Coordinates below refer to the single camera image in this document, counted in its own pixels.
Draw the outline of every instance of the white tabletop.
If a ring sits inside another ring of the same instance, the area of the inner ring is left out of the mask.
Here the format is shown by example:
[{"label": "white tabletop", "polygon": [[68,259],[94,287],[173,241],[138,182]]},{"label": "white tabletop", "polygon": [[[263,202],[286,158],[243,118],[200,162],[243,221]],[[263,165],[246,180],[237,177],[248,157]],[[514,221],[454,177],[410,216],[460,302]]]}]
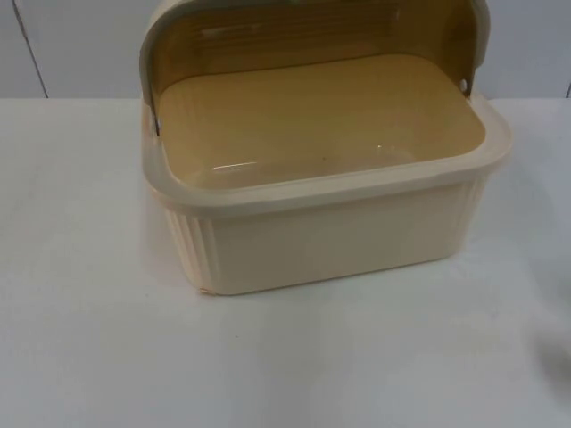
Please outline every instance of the white tabletop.
[{"label": "white tabletop", "polygon": [[514,155],[461,254],[214,298],[145,189],[137,101],[0,101],[0,424],[568,428],[571,102],[494,104]]}]

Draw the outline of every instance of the bread box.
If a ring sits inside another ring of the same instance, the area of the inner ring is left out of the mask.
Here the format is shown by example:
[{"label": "bread box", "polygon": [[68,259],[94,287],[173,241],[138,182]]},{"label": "bread box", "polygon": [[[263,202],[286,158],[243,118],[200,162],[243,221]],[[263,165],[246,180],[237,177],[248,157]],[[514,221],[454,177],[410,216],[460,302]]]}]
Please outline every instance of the bread box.
[{"label": "bread box", "polygon": [[484,1],[167,1],[143,169],[191,283],[239,294],[458,251],[509,154]]}]

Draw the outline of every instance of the open lid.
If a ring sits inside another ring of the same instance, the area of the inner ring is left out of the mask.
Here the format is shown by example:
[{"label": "open lid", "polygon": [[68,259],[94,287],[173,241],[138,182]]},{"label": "open lid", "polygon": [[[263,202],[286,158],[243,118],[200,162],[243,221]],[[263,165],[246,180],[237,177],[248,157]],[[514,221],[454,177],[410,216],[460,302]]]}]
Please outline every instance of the open lid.
[{"label": "open lid", "polygon": [[489,29],[485,0],[166,0],[141,48],[143,95],[154,114],[186,78],[413,54],[469,96]]}]

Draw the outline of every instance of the ribbed side panel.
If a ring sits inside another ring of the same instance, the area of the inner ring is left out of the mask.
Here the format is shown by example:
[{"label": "ribbed side panel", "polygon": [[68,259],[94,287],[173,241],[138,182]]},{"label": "ribbed side panel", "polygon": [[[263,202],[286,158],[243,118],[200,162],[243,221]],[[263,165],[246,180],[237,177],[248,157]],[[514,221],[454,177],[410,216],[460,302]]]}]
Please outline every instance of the ribbed side panel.
[{"label": "ribbed side panel", "polygon": [[448,257],[464,242],[486,179],[255,217],[168,211],[167,219],[197,288],[255,292]]},{"label": "ribbed side panel", "polygon": [[466,232],[472,217],[474,217],[476,207],[482,198],[487,179],[488,177],[486,176],[467,182],[462,185],[458,193],[458,199],[454,207],[456,211],[454,214],[455,221],[451,225],[448,241],[453,252],[458,251],[464,243]]}]

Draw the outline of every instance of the container inner bottom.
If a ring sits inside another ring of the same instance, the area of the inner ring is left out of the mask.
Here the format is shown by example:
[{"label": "container inner bottom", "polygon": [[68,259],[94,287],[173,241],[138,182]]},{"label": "container inner bottom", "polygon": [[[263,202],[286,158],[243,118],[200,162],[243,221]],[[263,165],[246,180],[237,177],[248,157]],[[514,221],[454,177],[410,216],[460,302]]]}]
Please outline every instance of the container inner bottom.
[{"label": "container inner bottom", "polygon": [[401,54],[189,78],[157,104],[172,175],[202,189],[449,158],[485,138],[457,86]]}]

